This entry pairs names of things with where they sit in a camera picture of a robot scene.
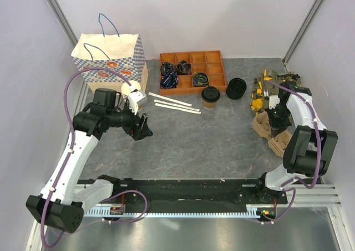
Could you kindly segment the brown pulp cup carrier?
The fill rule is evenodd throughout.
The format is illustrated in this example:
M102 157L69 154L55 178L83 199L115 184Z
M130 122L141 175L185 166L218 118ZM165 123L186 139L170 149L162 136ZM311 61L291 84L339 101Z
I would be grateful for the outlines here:
M259 137L263 137L267 140L269 148L276 156L283 157L285 149L292 138L292 134L289 131L285 130L277 136L272 137L271 126L265 111L254 117L252 127Z

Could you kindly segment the single paper coffee cup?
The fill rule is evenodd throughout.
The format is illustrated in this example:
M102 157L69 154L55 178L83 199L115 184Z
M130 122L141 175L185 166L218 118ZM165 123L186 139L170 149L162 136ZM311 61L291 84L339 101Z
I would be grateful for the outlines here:
M216 104L217 104L216 101L210 102L210 101L203 100L203 106L208 110L215 108Z

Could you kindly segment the black coffee cup lid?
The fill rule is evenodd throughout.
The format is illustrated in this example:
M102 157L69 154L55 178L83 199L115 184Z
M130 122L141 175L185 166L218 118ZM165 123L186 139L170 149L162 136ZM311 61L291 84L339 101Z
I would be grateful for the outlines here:
M207 86L201 92L201 97L205 102L215 103L220 98L220 91L214 86Z

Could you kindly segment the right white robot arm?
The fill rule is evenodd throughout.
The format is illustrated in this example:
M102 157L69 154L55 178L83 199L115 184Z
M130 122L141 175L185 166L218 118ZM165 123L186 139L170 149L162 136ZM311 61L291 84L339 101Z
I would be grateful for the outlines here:
M271 131L280 134L291 124L295 131L286 145L282 165L265 173L264 184L254 189L255 199L267 203L274 190L281 191L297 181L312 189L323 176L333 156L338 135L328 130L318 117L309 88L294 81L264 82L269 99L268 114Z

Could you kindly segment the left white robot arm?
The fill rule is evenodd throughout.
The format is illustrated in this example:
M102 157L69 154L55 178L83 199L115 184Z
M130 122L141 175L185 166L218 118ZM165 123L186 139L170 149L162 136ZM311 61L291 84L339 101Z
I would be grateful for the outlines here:
M75 192L89 155L110 128L122 128L135 141L153 134L147 125L147 115L138 113L147 100L146 94L137 89L130 91L122 109L116 103L117 95L112 89L96 89L93 101L71 120L72 131L57 167L39 195L30 195L26 201L27 209L42 228L73 233L84 214L95 205L121 199L119 180L106 175Z

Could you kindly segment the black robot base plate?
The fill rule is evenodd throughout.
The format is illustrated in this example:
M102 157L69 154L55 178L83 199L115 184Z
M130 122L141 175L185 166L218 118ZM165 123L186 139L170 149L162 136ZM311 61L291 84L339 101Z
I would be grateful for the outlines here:
M113 184L112 195L132 189L142 192L149 203L154 201L186 202L208 200L229 202L234 206L246 204L286 204L285 192L266 188L258 179L184 179L184 180L134 180L118 179L106 175L98 177Z

